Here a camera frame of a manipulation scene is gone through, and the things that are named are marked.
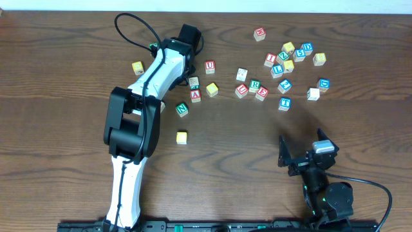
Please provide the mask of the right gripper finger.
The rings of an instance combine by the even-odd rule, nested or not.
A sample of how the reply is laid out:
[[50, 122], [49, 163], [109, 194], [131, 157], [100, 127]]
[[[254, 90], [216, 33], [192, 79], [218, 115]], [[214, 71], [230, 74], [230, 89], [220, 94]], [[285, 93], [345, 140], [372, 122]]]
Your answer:
[[322, 129], [320, 128], [317, 129], [317, 136], [318, 136], [319, 141], [320, 140], [330, 140], [335, 146], [335, 151], [339, 151], [339, 147], [331, 139], [329, 139], [329, 137], [324, 133]]
[[285, 167], [290, 165], [291, 156], [285, 140], [282, 135], [279, 136], [279, 158], [278, 158], [278, 166]]

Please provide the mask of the yellow C block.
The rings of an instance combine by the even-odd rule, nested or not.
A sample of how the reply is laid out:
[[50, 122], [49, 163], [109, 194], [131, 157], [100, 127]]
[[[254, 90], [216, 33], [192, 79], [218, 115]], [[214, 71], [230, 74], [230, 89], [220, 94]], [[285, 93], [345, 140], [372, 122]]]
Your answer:
[[176, 133], [176, 143], [177, 144], [187, 144], [187, 132], [186, 131], [178, 131]]

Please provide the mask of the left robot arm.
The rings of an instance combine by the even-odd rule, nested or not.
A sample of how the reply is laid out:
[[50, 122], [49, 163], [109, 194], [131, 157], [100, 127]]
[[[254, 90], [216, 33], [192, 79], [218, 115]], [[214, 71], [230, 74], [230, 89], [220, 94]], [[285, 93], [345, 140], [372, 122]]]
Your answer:
[[155, 60], [135, 83], [111, 92], [104, 128], [113, 164], [108, 231], [138, 227], [142, 176], [158, 143], [162, 99], [194, 73], [193, 60], [203, 44], [202, 37], [165, 39], [154, 48]]

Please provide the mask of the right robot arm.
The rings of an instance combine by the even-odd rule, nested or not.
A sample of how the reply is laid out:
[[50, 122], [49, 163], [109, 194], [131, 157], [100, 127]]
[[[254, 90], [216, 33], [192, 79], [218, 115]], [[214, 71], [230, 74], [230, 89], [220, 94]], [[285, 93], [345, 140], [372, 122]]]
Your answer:
[[339, 147], [317, 130], [318, 140], [304, 157], [292, 158], [286, 142], [279, 137], [278, 166], [287, 167], [290, 177], [300, 175], [306, 205], [313, 215], [304, 221], [312, 229], [349, 231], [353, 215], [353, 188], [347, 182], [330, 182], [326, 170], [335, 164]]

